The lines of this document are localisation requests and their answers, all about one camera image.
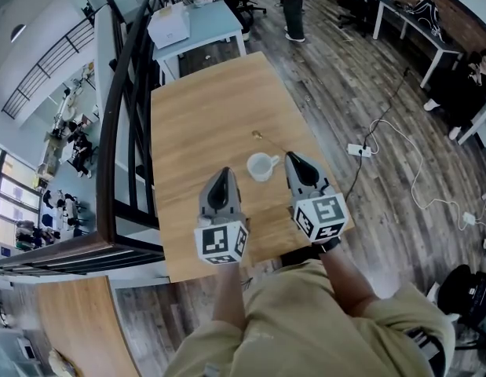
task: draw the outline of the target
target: ceiling light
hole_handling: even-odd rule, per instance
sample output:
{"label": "ceiling light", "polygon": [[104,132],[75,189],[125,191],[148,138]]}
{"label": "ceiling light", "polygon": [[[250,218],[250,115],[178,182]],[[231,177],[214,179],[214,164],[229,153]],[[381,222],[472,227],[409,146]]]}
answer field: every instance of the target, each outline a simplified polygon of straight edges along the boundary
{"label": "ceiling light", "polygon": [[25,24],[17,25],[13,29],[13,32],[10,34],[10,42],[11,43],[14,42],[19,37],[19,35],[21,35],[21,32],[23,32],[25,28],[26,28]]}

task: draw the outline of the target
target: wooden floor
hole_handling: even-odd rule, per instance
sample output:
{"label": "wooden floor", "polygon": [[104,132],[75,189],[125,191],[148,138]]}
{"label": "wooden floor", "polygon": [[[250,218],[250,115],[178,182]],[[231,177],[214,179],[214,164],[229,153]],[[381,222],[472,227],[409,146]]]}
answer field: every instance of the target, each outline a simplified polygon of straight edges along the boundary
{"label": "wooden floor", "polygon": [[[418,86],[422,66],[415,64],[411,46],[390,35],[384,24],[378,41],[361,38],[352,28],[339,30],[337,15],[343,9],[333,0],[304,0],[306,43],[295,44],[284,38],[284,18],[276,2],[258,0],[268,13],[255,14],[247,52],[261,50],[270,60],[316,136],[341,190],[348,191],[358,165],[357,158],[347,155],[347,144],[362,143],[410,65],[411,74],[386,119],[424,156],[416,195],[421,204],[435,197],[453,199],[461,212],[479,216],[480,197],[486,191],[486,151],[474,138],[461,147],[449,141],[440,113],[423,111],[427,98]],[[221,42],[186,53],[181,69],[186,74],[233,57],[236,44]],[[417,153],[385,124],[376,136],[381,150],[364,161],[348,202],[356,228],[344,236],[344,248],[375,290],[388,296],[402,282],[411,281],[426,291],[458,264],[484,268],[481,241],[486,229],[459,231],[457,209],[441,203],[419,210],[410,193]],[[374,148],[372,140],[368,143]],[[268,262],[250,270],[252,283],[276,267],[278,262]],[[160,375],[181,340],[209,319],[214,281],[205,278],[117,292],[130,350],[143,377],[149,377]],[[456,353],[456,371],[474,372],[479,367],[475,351]]]}

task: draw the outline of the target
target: backpack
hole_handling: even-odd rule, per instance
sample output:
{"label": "backpack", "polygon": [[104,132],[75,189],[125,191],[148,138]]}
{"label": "backpack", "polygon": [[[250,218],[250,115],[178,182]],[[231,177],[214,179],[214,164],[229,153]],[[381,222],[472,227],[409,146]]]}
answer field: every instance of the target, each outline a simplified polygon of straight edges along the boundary
{"label": "backpack", "polygon": [[440,15],[433,0],[419,0],[416,5],[407,8],[406,11],[412,14],[420,24],[429,27],[432,35],[440,38],[442,42],[444,41],[441,37]]}

